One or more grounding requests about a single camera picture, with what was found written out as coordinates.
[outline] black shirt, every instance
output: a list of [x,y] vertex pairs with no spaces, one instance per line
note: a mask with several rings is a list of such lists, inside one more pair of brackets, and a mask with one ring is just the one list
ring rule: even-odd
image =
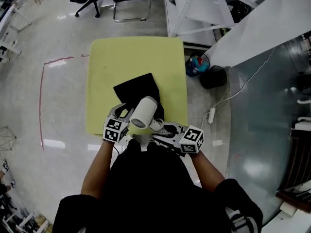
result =
[[233,179],[214,193],[195,186],[180,157],[167,151],[122,153],[108,177],[103,200],[88,195],[60,201],[53,233],[191,230],[231,232],[225,207],[260,225],[261,210]]

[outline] gray floor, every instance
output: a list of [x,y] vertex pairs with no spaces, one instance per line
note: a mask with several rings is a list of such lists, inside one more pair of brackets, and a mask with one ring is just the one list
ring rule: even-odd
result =
[[[1,152],[10,172],[2,182],[16,180],[10,191],[14,204],[29,212],[43,214],[53,222],[59,201],[78,194],[82,180],[102,140],[85,132],[85,86],[90,45],[97,38],[118,36],[167,36],[164,2],[154,1],[152,17],[143,22],[118,24],[111,7],[101,8],[95,18],[91,5],[76,18],[81,5],[69,0],[29,1],[21,10],[33,23],[17,34],[21,55],[11,53],[11,60],[0,67],[0,125],[7,125],[17,136],[12,151]],[[118,7],[125,15],[123,6]],[[142,5],[133,11],[144,13]],[[17,27],[25,25],[16,18]],[[72,56],[72,59],[61,59]],[[39,98],[41,96],[41,129]],[[197,78],[187,77],[189,123],[201,126],[203,115],[215,104],[215,98],[228,95],[224,90],[205,90]],[[223,173],[229,150],[230,113],[219,111],[212,125],[204,120],[205,155]],[[193,181],[199,184],[189,157],[183,159]]]
[[[309,114],[308,105],[298,105],[303,95],[295,88],[297,71],[308,66],[297,42],[276,47],[269,62],[244,90],[231,100],[231,139],[227,174],[238,180],[261,208],[264,222],[279,209],[275,197],[285,173],[290,152],[291,123]],[[267,60],[272,50],[230,70],[231,94]]]

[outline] shelf post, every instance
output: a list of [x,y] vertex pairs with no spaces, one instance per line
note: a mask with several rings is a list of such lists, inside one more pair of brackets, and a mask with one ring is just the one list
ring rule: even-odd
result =
[[182,11],[180,12],[178,21],[177,21],[177,23],[176,23],[176,25],[175,25],[175,28],[174,28],[174,30],[173,30],[173,33],[172,33],[171,37],[176,37],[176,36],[177,36],[177,32],[178,32],[178,30],[179,30],[179,28],[180,28],[180,26],[181,26],[182,21],[183,21],[183,20],[185,19],[185,17],[186,17],[186,14],[187,14],[187,12],[188,12],[188,10],[189,10],[189,8],[190,8],[191,2],[192,2],[192,0],[186,0],[183,9],[182,9]]

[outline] yellow table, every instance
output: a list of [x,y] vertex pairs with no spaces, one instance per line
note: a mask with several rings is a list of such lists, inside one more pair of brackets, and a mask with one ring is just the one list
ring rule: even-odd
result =
[[[86,83],[86,131],[102,135],[110,109],[121,103],[113,87],[147,73],[152,73],[159,89],[165,121],[187,125],[183,42],[168,37],[123,37],[92,43]],[[130,126],[130,133],[142,130]]]

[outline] person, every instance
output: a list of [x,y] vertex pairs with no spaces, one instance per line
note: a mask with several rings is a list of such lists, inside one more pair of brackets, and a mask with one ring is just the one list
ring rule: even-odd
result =
[[114,143],[103,141],[84,178],[81,194],[60,201],[53,233],[225,233],[245,225],[249,232],[261,231],[259,207],[236,180],[225,180],[201,151],[190,157],[202,188],[194,185],[181,158],[173,151],[153,141],[147,151],[141,151],[133,136],[126,139],[126,150],[111,168]]
[[[0,171],[0,180],[3,178],[3,176],[10,171],[9,166],[6,162],[6,159],[3,159],[3,169]],[[12,188],[15,187],[15,180],[12,180],[10,185],[4,185],[0,184],[0,196],[5,194],[6,192],[10,191]]]

